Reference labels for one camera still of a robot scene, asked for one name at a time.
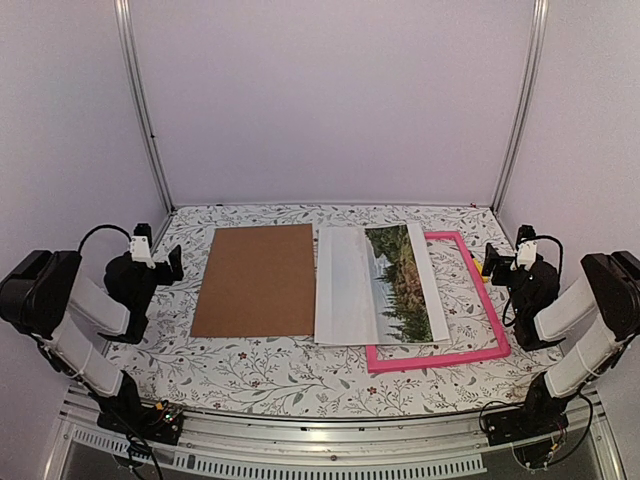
white plastic bracket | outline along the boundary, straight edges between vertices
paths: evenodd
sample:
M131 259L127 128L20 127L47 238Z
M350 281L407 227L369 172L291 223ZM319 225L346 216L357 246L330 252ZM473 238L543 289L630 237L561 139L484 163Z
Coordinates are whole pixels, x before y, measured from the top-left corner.
M511 265L511 270L515 271L519 267L524 267L526 271L529 271L536 261L537 253L538 243L536 241L524 241L518 247L518 253L516 254L515 261Z
M156 264L151 258L151 246L147 237L131 237L129 252L134 262L146 263L149 268L156 268Z

picture frame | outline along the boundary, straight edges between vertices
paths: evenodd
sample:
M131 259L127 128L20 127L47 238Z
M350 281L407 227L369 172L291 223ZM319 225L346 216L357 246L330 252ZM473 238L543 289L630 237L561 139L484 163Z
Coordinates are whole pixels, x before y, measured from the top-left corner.
M502 323L498 318L489 294L484 287L480 272L473 262L473 257L469 252L464 239L459 232L426 232L424 234L426 240L453 240L456 246L460 250L462 259L471 275L471 280L475 286L480 302L484 307L493 334L496 337L498 346L493 348L487 348L482 350L475 350L472 352L460 352L460 353L446 353L443 355L432 355L429 357L415 357L415 358L402 358L402 359L389 359L380 360L378 358L378 347L375 345L368 345L366 347L367 352L367 369L369 373L386 373L386 372L399 372L404 370L424 370L426 368L444 368L455 365L463 365L467 363L481 362L486 360L495 360L498 358L504 358L511 355L511 346L507 340Z

cardboard sheet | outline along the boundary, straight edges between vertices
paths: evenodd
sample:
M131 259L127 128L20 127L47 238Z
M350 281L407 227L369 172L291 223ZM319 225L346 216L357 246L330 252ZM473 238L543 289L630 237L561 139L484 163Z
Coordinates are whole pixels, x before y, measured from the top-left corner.
M217 229L191 336L312 335L315 289L311 225Z

enclosure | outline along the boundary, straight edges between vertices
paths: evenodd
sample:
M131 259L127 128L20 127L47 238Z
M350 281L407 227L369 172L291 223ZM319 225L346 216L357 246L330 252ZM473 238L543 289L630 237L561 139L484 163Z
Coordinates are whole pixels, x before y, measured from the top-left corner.
M503 359L371 375L364 347L192 339L193 311L220 227L415 222L460 232L481 258L487 242L511 252L531 224L562 239L562 289L587 253L640 253L639 19L626 0L7 0L2 277L29 251L74 249L103 223L149 223L158 258L183 246L185 280L157 291L145 342L89 332L143 397L187 407L182 443L159 450L174 467L166 478L529 475L477 435L478 411L523 400L584 326L562 351L525 352L507 332ZM455 245L435 243L460 332L452 351L484 348L493 334L465 266ZM102 232L83 268L100 283L126 248ZM500 312L506 290L487 291ZM100 478L126 478L86 392L0 324L0 477L81 478L104 465ZM639 361L630 349L590 387L588 441L541 475L640 478ZM569 417L575 442L588 409L575 400Z

patterned table surface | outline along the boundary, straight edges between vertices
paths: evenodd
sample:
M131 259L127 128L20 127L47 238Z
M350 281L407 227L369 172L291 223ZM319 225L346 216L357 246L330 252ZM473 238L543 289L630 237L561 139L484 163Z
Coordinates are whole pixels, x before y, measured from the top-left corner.
M313 338L191 338L198 291L216 227L313 223L381 226L419 222L425 231L459 231L481 258L486 242L510 251L485 208L259 205L185 207L173 217L156 256L183 248L185 279L159 287L149 326L136 346L113 344L107 357L128 371L147 398L204 409L300 417L384 417L476 409L490 400L517 402L532 377L561 358L558 348L524 352L511 331L504 359L449 368L370 375L364 347L319 347ZM484 348L495 342L489 321L453 242L429 242L452 344L395 346L399 358ZM486 284L498 313L503 288Z

